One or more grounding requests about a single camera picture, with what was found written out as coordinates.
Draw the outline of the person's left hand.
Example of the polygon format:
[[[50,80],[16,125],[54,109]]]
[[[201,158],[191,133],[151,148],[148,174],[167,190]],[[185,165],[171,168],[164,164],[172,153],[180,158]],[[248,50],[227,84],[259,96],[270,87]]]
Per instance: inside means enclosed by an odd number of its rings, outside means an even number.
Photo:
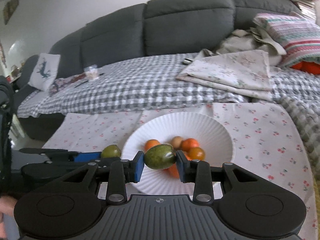
[[[17,203],[17,200],[11,196],[1,196],[0,197],[0,213],[1,220],[4,215],[14,216],[14,208]]]

